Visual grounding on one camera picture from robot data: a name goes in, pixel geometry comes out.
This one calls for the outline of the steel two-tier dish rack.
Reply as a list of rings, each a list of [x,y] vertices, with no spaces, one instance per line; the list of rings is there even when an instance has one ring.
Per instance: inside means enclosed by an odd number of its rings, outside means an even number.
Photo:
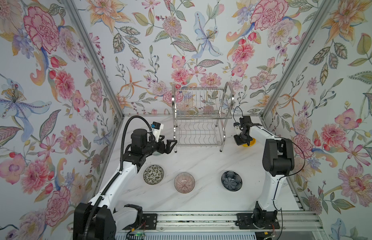
[[[171,103],[177,147],[217,147],[223,152],[235,103],[231,83],[223,88],[173,87]]]

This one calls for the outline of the dark blue patterned bowl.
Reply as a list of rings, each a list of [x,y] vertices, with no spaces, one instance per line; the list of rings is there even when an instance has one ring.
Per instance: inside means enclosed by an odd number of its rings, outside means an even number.
[[[221,177],[222,185],[230,192],[237,192],[243,186],[243,181],[240,175],[233,171],[226,171]]]

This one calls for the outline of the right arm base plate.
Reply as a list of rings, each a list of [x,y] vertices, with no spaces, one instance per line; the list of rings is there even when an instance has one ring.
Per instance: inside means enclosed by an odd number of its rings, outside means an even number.
[[[252,213],[238,213],[235,225],[240,230],[279,230],[280,223],[277,219],[277,211],[266,212],[265,215],[254,217]]]

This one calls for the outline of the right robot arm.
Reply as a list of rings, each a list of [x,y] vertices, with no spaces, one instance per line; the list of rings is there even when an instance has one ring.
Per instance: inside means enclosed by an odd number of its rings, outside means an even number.
[[[278,197],[281,187],[295,167],[293,142],[266,130],[261,124],[253,123],[251,117],[241,117],[234,123],[237,134],[234,136],[238,146],[250,146],[251,142],[264,146],[262,166],[265,181],[262,193],[256,201],[250,219],[244,220],[256,229],[275,227],[278,214]]]

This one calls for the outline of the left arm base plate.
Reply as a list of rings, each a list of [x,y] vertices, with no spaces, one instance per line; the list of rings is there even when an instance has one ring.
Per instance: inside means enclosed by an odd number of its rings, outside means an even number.
[[[158,214],[138,214],[137,224],[138,229],[156,230]]]

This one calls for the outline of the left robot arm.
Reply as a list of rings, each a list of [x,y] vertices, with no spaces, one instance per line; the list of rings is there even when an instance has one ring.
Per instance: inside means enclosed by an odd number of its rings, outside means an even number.
[[[80,203],[76,207],[73,239],[113,240],[121,230],[131,233],[141,228],[145,224],[142,207],[126,204],[116,210],[119,197],[141,170],[147,157],[155,152],[170,154],[176,144],[176,140],[165,140],[160,130],[134,130],[131,144],[121,155],[120,169],[88,203]]]

